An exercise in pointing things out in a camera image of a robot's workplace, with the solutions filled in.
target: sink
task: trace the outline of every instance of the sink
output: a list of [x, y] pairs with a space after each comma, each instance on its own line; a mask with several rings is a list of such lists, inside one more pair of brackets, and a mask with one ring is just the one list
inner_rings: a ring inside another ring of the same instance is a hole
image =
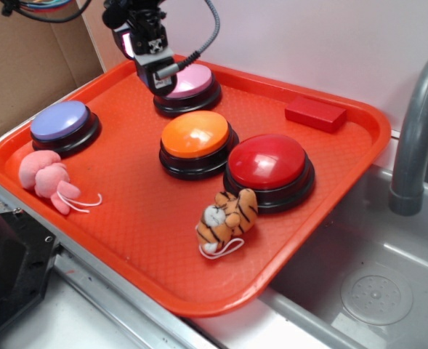
[[278, 312], [302, 308], [348, 348], [428, 348], [428, 185], [402, 217], [391, 178], [372, 166], [270, 284]]

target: white string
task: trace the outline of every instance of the white string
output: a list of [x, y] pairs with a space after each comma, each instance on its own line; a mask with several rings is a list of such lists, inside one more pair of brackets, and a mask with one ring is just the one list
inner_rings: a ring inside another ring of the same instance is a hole
[[[236, 245], [235, 247], [233, 247], [230, 251], [226, 251], [225, 250], [229, 247], [229, 245], [231, 245], [232, 243], [238, 242], [238, 245]], [[227, 254], [236, 251], [237, 249], [239, 249], [240, 247], [242, 247], [244, 245], [244, 240], [242, 238], [234, 238], [233, 240], [230, 240], [228, 242], [228, 244], [226, 244], [223, 249], [221, 249], [218, 252], [214, 252], [212, 254], [207, 254], [202, 250], [201, 245], [199, 245], [199, 252], [205, 257], [208, 258], [210, 260], [215, 260], [217, 258], [226, 256]]]
[[75, 200], [72, 200], [71, 198], [66, 198], [59, 191], [57, 191], [57, 195], [59, 196], [59, 198], [63, 201], [63, 203], [65, 205], [71, 207], [72, 209], [75, 209], [78, 212], [89, 213], [89, 210], [88, 209], [79, 209], [78, 207], [72, 205], [71, 202], [73, 202], [74, 204], [81, 205], [81, 206], [98, 206], [98, 205], [101, 205], [101, 203], [102, 203], [102, 195], [100, 195], [100, 194], [97, 194], [97, 196], [99, 196], [99, 201], [96, 203], [93, 203], [93, 204], [87, 204], [85, 202], [75, 201]]

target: plastic tray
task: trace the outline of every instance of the plastic tray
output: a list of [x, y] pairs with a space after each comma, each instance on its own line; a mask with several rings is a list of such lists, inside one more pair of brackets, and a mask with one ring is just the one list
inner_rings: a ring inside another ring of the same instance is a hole
[[[316, 171], [316, 186], [302, 205], [259, 216], [244, 246], [218, 260], [198, 251], [195, 226], [205, 207], [224, 190], [222, 175], [201, 181], [167, 175], [158, 159], [161, 131], [153, 96], [125, 62], [78, 90], [102, 122], [89, 148], [66, 158], [81, 201], [100, 206], [64, 217], [48, 200], [23, 190], [21, 158], [32, 151], [30, 124], [0, 143], [0, 184], [80, 245], [181, 316], [215, 316], [254, 299], [366, 171], [390, 138], [391, 127], [369, 105], [204, 63], [222, 85], [214, 109], [240, 140], [264, 133], [296, 139]], [[285, 118], [285, 107], [304, 96], [347, 109], [347, 122], [333, 134]]]

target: tray rim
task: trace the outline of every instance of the tray rim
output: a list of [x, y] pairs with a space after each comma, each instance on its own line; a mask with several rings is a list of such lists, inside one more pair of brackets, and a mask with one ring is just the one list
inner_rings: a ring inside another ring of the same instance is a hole
[[[151, 277], [145, 275], [142, 271], [136, 268], [130, 268], [124, 263], [119, 265], [120, 269], [129, 268], [131, 270], [132, 277], [124, 277], [127, 278], [135, 287], [138, 287], [142, 291], [148, 293], [150, 297], [154, 298], [157, 302], [162, 304], [162, 306], [169, 309], [170, 311], [181, 316], [189, 317], [220, 315], [232, 311], [255, 299], [267, 287], [269, 282], [278, 273], [278, 271], [288, 262], [296, 250], [307, 240], [310, 234], [312, 234], [313, 230], [321, 223], [326, 215], [338, 204], [341, 198], [363, 175], [367, 168], [370, 167], [375, 158], [387, 146], [389, 139], [391, 138], [391, 126], [387, 118], [381, 111], [365, 103], [332, 95], [326, 92], [319, 92], [306, 87], [300, 87], [282, 81], [256, 76], [250, 73], [235, 71], [233, 69], [211, 63], [202, 62], [202, 64], [208, 66], [214, 72], [220, 84], [225, 84], [227, 86], [241, 89], [245, 92], [259, 94], [264, 97], [270, 97], [274, 100], [280, 100], [282, 102], [291, 102], [292, 99], [290, 99], [290, 97], [296, 96], [296, 94], [298, 94], [307, 98], [311, 97], [315, 100], [324, 101], [332, 105], [343, 106], [346, 108], [351, 107], [352, 109], [358, 110], [362, 112], [361, 114], [364, 114], [364, 117], [351, 115], [350, 113], [348, 115], [348, 120], [361, 125], [364, 129], [367, 130], [372, 138], [372, 146], [370, 149], [368, 149], [365, 155], [360, 158], [359, 162], [346, 173], [343, 180], [340, 181], [333, 188], [333, 190], [331, 190], [329, 195], [325, 197], [319, 203], [319, 205], [317, 205], [312, 214], [303, 222], [300, 227], [294, 231], [294, 234], [290, 234], [293, 236], [293, 239], [290, 238], [278, 251], [278, 253], [276, 253], [275, 256], [266, 264], [266, 266], [261, 270], [260, 274], [257, 275], [251, 281], [251, 283], [240, 292], [213, 302], [188, 302], [186, 300], [181, 300], [176, 295], [168, 292], [167, 289], [164, 289], [157, 281], [154, 281]], [[135, 73], [134, 63], [132, 61], [123, 62], [107, 73], [104, 73], [100, 77], [91, 81], [84, 87], [76, 90], [74, 93], [67, 96], [65, 100], [80, 100], [83, 103], [87, 103], [92, 100], [95, 95], [104, 92], [108, 87], [117, 84], [120, 80], [133, 73]], [[15, 142], [15, 138], [18, 137], [18, 135], [28, 132], [30, 125], [31, 122], [25, 123], [10, 136], [2, 140], [0, 142], [0, 154], [2, 152], [8, 151], [7, 149], [9, 146], [12, 147], [12, 144]], [[0, 169], [3, 165], [4, 162], [1, 160], [0, 156]], [[1, 170], [0, 185], [6, 188], [20, 200], [24, 201], [21, 195], [24, 193], [24, 190], [19, 188], [8, 177], [5, 177]], [[61, 214], [57, 213], [51, 215], [51, 212], [48, 209], [42, 210], [42, 214], [40, 206], [32, 208], [55, 226], [57, 226], [57, 222], [59, 222], [59, 220], [62, 220]], [[76, 238], [76, 234], [73, 234], [73, 237], [69, 234], [66, 235], [82, 245], [83, 241], [80, 243], [81, 239]], [[112, 260], [112, 256], [102, 258], [102, 256], [105, 254], [109, 255], [109, 251], [103, 246], [98, 249], [95, 249], [94, 246], [93, 251], [90, 252], [104, 262], [106, 260]]]

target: tiger plush toy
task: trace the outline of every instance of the tiger plush toy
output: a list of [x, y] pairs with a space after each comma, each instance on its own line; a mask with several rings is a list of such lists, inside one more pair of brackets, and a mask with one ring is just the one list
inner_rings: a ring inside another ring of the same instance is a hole
[[[204, 210], [196, 226], [201, 254], [215, 259], [241, 247], [244, 240], [238, 236], [252, 228], [257, 213], [257, 198], [252, 189], [241, 190], [238, 197], [226, 191], [218, 193], [215, 204]], [[226, 251], [233, 242], [238, 244]]]

